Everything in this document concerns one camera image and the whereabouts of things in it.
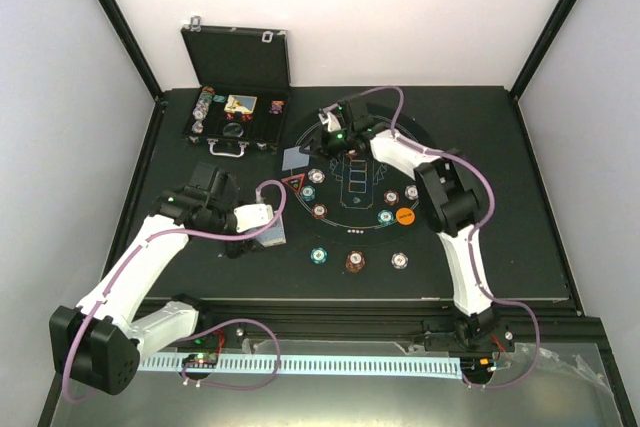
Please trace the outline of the orange poker chip stack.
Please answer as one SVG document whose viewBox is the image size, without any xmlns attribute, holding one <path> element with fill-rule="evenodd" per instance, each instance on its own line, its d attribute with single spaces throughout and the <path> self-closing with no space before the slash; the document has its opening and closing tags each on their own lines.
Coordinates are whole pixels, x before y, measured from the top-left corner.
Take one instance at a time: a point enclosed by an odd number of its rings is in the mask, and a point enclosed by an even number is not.
<svg viewBox="0 0 640 427">
<path fill-rule="evenodd" d="M 345 261 L 345 268 L 348 272 L 359 273 L 365 266 L 366 260 L 361 251 L 351 251 Z"/>
</svg>

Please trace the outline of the blue playing card deck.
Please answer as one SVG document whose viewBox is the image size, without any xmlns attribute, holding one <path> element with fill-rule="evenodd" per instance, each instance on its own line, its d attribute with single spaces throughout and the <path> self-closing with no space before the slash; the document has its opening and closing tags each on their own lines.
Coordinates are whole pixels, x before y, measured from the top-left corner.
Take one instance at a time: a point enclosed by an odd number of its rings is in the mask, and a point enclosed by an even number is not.
<svg viewBox="0 0 640 427">
<path fill-rule="evenodd" d="M 285 244 L 286 233 L 283 220 L 279 218 L 269 229 L 256 236 L 255 240 L 265 248 Z"/>
</svg>

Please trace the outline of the blue white poker chip stack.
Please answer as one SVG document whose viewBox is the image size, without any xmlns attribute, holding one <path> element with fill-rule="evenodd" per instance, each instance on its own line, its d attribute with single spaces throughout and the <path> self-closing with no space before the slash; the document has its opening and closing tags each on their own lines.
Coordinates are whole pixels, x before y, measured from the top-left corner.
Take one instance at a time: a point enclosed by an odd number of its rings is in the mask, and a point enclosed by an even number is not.
<svg viewBox="0 0 640 427">
<path fill-rule="evenodd" d="M 408 265 L 408 257 L 404 253 L 395 253 L 391 257 L 391 264 L 395 269 L 405 269 Z"/>
</svg>

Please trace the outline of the green chip bottom seat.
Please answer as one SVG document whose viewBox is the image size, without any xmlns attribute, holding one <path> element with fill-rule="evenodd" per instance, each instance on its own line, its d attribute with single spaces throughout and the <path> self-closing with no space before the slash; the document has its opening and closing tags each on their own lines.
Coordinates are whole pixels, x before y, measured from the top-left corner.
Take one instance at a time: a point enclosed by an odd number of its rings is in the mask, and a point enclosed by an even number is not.
<svg viewBox="0 0 640 427">
<path fill-rule="evenodd" d="M 390 223 L 392 223 L 392 222 L 393 222 L 393 220 L 394 220 L 394 214 L 393 214 L 391 211 L 389 211 L 389 210 L 381 210 L 381 211 L 378 213 L 377 218 L 378 218 L 378 222 L 379 222 L 381 225 L 388 225 L 388 224 L 390 224 Z"/>
</svg>

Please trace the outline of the green chip seat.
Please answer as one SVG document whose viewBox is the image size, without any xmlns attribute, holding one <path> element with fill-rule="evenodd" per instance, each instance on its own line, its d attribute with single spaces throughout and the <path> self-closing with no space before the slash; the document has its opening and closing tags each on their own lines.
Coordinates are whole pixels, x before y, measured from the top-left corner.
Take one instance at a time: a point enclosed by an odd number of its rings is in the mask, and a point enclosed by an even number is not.
<svg viewBox="0 0 640 427">
<path fill-rule="evenodd" d="M 315 198 L 315 195 L 316 195 L 315 188 L 313 186 L 310 186 L 310 185 L 305 186 L 301 190 L 300 195 L 305 201 L 313 200 Z"/>
<path fill-rule="evenodd" d="M 390 223 L 392 223 L 392 222 L 393 222 L 393 220 L 394 220 L 394 214 L 393 214 L 391 211 L 389 211 L 389 210 L 381 210 L 381 211 L 378 213 L 377 218 L 378 218 L 378 222 L 379 222 L 381 225 L 388 225 L 388 224 L 390 224 Z"/>
</svg>

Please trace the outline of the orange dealer button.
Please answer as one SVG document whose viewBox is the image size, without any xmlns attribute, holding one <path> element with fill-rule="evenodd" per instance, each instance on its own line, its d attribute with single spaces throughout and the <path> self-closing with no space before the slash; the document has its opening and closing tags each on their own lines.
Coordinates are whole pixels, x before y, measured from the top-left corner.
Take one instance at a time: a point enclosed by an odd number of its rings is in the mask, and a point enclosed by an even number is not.
<svg viewBox="0 0 640 427">
<path fill-rule="evenodd" d="M 416 220 L 416 214 L 413 209 L 402 207 L 395 212 L 396 222 L 403 226 L 409 226 Z"/>
</svg>

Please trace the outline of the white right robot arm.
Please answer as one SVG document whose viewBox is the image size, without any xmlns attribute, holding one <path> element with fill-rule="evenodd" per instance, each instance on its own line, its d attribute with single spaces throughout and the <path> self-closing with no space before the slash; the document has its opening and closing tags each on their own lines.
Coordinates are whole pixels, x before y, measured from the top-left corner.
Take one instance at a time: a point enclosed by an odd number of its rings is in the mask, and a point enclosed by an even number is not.
<svg viewBox="0 0 640 427">
<path fill-rule="evenodd" d="M 490 194 L 473 166 L 451 152 L 426 147 L 376 120 L 342 125 L 322 114 L 300 151 L 326 159 L 364 154 L 414 181 L 428 227 L 443 245 L 453 282 L 457 343 L 479 349 L 491 337 L 493 294 L 484 270 L 479 229 L 493 208 Z"/>
</svg>

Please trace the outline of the green poker chip stack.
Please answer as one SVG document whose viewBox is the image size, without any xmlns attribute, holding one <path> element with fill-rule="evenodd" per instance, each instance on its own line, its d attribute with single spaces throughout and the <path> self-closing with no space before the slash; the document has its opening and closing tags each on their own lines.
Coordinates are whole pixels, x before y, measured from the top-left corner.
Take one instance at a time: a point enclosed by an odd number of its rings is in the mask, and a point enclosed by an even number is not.
<svg viewBox="0 0 640 427">
<path fill-rule="evenodd" d="M 328 259 L 328 252 L 322 247 L 315 247 L 310 252 L 310 259 L 316 265 L 324 264 Z"/>
</svg>

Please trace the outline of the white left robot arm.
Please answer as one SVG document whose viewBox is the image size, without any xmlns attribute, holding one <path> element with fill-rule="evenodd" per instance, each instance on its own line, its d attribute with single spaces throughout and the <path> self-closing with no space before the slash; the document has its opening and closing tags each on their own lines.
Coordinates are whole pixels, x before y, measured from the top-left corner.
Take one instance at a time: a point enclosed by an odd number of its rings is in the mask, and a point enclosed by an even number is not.
<svg viewBox="0 0 640 427">
<path fill-rule="evenodd" d="M 175 342 L 205 345 L 223 329 L 200 312 L 199 301 L 189 298 L 170 301 L 142 319 L 134 315 L 192 238 L 239 243 L 278 223 L 287 195 L 282 193 L 279 206 L 272 208 L 262 196 L 268 186 L 282 185 L 265 181 L 255 190 L 254 203 L 229 211 L 218 209 L 212 194 L 195 188 L 159 198 L 109 273 L 75 307 L 60 306 L 49 319 L 54 367 L 65 400 L 78 401 L 71 393 L 73 381 L 117 395 L 153 354 Z"/>
</svg>

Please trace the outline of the blue card seat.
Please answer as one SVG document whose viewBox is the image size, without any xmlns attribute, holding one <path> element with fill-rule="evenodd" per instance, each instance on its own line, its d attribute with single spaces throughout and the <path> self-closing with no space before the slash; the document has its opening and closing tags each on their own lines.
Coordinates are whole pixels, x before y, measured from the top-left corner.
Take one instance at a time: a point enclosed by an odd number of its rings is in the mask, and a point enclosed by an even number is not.
<svg viewBox="0 0 640 427">
<path fill-rule="evenodd" d="M 310 163 L 308 154 L 303 153 L 299 146 L 286 148 L 283 151 L 281 170 L 294 171 L 296 169 L 306 168 Z"/>
</svg>

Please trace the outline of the blue white chip seat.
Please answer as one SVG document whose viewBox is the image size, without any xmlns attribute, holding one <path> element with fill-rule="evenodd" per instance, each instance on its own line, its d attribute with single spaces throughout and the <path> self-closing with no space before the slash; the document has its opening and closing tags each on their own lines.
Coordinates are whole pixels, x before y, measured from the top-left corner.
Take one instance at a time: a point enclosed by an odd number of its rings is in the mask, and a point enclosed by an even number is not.
<svg viewBox="0 0 640 427">
<path fill-rule="evenodd" d="M 309 180 L 314 184 L 323 183 L 325 180 L 325 174 L 319 169 L 311 169 L 308 172 Z"/>
<path fill-rule="evenodd" d="M 409 200 L 416 200 L 419 197 L 418 189 L 415 185 L 409 185 L 405 188 L 405 197 Z"/>
</svg>

